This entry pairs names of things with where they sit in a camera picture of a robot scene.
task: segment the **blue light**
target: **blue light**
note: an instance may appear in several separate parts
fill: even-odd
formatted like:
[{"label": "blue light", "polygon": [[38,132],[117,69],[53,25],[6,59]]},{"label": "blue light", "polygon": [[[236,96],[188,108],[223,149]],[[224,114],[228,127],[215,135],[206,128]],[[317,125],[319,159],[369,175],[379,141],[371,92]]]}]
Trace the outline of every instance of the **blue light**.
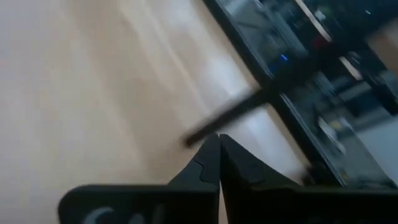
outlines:
[{"label": "blue light", "polygon": [[275,65],[271,65],[271,66],[269,67],[269,70],[270,70],[271,72],[276,71],[276,66],[275,66]]},{"label": "blue light", "polygon": [[285,61],[287,61],[287,57],[285,55],[280,55]]}]

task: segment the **wooden floor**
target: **wooden floor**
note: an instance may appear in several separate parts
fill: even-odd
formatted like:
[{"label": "wooden floor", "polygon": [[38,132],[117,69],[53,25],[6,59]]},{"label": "wooden floor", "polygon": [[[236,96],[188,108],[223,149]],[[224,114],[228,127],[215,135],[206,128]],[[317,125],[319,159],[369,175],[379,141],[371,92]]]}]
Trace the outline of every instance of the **wooden floor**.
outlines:
[{"label": "wooden floor", "polygon": [[[55,223],[87,183],[166,183],[180,137],[256,87],[200,0],[0,2],[0,222]],[[308,162],[272,109],[224,133],[295,178]]]}]

